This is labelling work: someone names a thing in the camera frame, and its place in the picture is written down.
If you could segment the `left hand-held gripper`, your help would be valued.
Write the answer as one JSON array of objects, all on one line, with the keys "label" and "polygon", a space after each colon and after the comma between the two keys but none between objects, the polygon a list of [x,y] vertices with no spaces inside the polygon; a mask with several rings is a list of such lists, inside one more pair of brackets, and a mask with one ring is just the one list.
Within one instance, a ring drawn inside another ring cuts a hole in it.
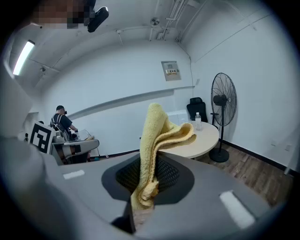
[{"label": "left hand-held gripper", "polygon": [[34,121],[30,144],[35,145],[40,152],[52,155],[59,165],[69,165],[81,163],[81,154],[97,148],[99,141],[70,141],[69,135],[61,126],[52,128]]}]

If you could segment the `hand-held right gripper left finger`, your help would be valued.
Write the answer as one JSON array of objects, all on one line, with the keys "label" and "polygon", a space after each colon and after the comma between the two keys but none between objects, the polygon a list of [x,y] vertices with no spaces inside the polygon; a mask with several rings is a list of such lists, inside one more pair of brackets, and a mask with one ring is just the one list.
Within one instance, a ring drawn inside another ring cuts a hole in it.
[{"label": "hand-held right gripper left finger", "polygon": [[14,202],[50,240],[135,240],[114,226],[126,202],[109,196],[95,164],[58,166],[38,151],[15,151]]}]

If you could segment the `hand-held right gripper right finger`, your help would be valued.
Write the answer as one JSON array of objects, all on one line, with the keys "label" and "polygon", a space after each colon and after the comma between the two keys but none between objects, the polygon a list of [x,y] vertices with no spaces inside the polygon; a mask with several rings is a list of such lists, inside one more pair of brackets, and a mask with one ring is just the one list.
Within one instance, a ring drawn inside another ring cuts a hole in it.
[{"label": "hand-held right gripper right finger", "polygon": [[136,231],[143,240],[257,240],[274,221],[253,190],[217,167],[162,153],[177,182],[154,198],[154,211]]}]

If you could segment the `yellow cloth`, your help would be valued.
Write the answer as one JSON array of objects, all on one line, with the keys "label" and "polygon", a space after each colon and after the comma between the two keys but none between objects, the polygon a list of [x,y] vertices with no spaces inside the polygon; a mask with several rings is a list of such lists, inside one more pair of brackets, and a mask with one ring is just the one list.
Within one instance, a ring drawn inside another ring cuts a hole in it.
[{"label": "yellow cloth", "polygon": [[140,141],[140,179],[131,195],[133,210],[153,207],[154,197],[159,193],[159,181],[155,175],[157,152],[189,145],[195,140],[191,123],[176,125],[169,121],[160,104],[149,105]]}]

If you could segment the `black office chair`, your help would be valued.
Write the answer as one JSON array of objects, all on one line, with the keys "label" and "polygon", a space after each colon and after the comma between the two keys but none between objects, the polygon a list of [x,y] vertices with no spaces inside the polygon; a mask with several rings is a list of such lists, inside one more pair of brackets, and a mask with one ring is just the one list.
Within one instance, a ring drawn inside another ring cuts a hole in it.
[{"label": "black office chair", "polygon": [[187,111],[192,121],[195,120],[196,113],[199,113],[202,121],[208,123],[206,104],[200,97],[193,97],[190,99],[190,103],[187,105]]}]

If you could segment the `black standing fan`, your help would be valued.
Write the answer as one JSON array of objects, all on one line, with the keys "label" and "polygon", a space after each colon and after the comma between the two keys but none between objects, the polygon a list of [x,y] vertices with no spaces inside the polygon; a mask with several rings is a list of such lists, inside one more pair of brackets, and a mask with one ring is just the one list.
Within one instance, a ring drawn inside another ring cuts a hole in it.
[{"label": "black standing fan", "polygon": [[229,152],[223,149],[224,128],[233,120],[237,109],[237,94],[231,78],[225,73],[218,73],[211,86],[212,123],[220,126],[219,147],[209,152],[209,157],[217,163],[229,160]]}]

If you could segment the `ceiling light tube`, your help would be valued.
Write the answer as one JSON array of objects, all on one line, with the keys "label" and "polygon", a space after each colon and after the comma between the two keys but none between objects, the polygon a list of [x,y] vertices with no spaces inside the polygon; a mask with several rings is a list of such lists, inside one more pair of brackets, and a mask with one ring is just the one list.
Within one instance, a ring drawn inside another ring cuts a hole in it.
[{"label": "ceiling light tube", "polygon": [[13,70],[13,74],[14,75],[19,75],[21,72],[21,69],[26,61],[26,59],[28,58],[29,54],[31,53],[32,49],[34,48],[35,43],[31,40],[28,40],[25,44],[25,46],[23,47],[17,62],[15,64],[14,70]]}]

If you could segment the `grey electrical panel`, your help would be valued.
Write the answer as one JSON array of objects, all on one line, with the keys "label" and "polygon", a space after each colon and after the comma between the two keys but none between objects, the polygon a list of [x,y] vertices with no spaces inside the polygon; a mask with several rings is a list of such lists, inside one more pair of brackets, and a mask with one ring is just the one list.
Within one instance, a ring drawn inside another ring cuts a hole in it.
[{"label": "grey electrical panel", "polygon": [[166,81],[181,80],[180,70],[176,61],[162,61],[161,64]]}]

